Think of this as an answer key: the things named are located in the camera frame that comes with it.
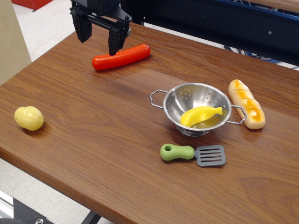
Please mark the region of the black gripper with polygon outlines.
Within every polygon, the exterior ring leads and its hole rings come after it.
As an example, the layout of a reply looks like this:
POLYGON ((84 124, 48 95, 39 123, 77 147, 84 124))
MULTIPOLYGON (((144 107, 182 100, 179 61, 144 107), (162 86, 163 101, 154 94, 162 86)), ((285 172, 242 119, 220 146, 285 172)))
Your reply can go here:
POLYGON ((109 55, 123 48, 131 35, 132 17, 121 8, 120 0, 72 0, 72 15, 78 39, 84 43, 92 36, 92 24, 109 30, 109 55))

